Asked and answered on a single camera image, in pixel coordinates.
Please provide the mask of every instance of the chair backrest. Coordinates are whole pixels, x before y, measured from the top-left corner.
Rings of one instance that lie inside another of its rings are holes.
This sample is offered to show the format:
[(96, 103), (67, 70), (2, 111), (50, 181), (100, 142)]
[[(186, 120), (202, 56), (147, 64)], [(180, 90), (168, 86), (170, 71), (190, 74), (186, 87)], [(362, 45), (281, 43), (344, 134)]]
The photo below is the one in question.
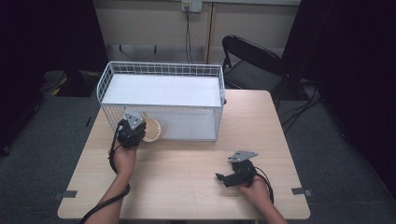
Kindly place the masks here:
[(282, 77), (286, 76), (281, 59), (269, 49), (265, 49), (237, 35), (225, 36), (222, 39), (222, 46), (226, 56), (223, 69), (225, 69), (227, 64), (232, 67), (229, 55), (231, 53), (239, 59), (263, 70)]

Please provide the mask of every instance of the white wire basket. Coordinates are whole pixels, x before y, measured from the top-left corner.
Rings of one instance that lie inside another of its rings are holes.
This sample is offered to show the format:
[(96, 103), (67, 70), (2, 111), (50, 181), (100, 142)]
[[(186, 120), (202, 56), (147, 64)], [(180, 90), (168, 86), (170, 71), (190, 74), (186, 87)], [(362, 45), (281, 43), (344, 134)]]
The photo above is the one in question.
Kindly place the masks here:
[(162, 139), (216, 141), (225, 101), (221, 66), (110, 62), (97, 97), (110, 126), (127, 111), (163, 124)]

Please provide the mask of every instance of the black office chair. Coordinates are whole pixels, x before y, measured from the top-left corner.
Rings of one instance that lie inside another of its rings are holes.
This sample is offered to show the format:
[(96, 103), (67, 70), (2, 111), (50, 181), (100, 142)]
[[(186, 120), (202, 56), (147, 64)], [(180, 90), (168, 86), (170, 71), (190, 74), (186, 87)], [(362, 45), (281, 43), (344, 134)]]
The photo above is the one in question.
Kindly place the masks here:
[[(231, 89), (269, 91), (278, 108), (279, 97), (288, 80), (281, 59), (271, 50), (236, 35), (225, 36), (222, 46), (225, 85)], [(232, 66), (230, 54), (241, 61)]]

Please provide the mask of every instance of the power outlet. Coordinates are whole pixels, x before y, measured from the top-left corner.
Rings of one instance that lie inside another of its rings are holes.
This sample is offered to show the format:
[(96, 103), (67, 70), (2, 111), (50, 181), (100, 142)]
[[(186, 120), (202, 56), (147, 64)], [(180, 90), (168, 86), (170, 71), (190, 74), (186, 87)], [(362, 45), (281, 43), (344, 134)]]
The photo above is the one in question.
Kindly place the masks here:
[(202, 1), (181, 1), (181, 11), (202, 12)]

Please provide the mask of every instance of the person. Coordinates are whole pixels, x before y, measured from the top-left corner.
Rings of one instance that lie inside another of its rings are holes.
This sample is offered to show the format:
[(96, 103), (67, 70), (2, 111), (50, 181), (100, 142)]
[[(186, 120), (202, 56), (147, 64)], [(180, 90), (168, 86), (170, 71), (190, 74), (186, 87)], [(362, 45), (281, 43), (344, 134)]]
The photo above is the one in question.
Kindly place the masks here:
[[(132, 174), (134, 173), (137, 147), (121, 147), (120, 142), (116, 141), (115, 148), (117, 150), (115, 150), (114, 153), (114, 164), (118, 172), (99, 203), (123, 193), (132, 177)], [(268, 224), (287, 223), (285, 218), (282, 217), (279, 211), (272, 204), (266, 184), (262, 178), (255, 176), (250, 187), (241, 185), (238, 186), (238, 188), (247, 197), (247, 199), (259, 209)], [(120, 219), (121, 206), (122, 199), (111, 203), (92, 214), (85, 223), (118, 223)]]

